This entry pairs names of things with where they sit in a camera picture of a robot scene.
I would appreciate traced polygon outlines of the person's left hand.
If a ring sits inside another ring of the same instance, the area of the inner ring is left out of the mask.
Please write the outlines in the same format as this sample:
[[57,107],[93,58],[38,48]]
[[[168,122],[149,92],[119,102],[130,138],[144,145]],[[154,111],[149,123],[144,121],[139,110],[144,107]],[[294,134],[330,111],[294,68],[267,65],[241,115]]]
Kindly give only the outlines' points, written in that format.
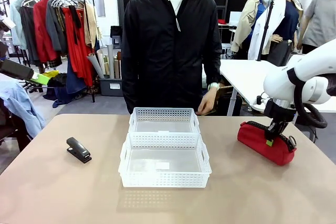
[[212,87],[203,96],[201,103],[196,112],[197,115],[205,115],[213,109],[216,95],[217,95],[217,90],[218,89],[216,87]]

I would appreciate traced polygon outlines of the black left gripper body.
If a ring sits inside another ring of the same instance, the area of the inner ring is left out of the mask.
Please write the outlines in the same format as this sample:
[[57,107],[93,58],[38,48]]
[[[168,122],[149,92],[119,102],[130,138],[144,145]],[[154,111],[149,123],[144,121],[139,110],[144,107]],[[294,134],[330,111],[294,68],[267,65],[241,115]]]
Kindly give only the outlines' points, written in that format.
[[19,80],[30,80],[34,75],[33,69],[8,59],[1,60],[1,73]]

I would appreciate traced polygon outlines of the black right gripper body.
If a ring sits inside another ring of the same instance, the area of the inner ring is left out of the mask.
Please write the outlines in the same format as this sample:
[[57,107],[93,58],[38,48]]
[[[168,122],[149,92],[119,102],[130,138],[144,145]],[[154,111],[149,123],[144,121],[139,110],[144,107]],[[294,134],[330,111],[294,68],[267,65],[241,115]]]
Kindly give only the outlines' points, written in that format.
[[291,122],[296,115],[296,110],[283,108],[273,100],[268,100],[264,109],[264,115],[277,123]]

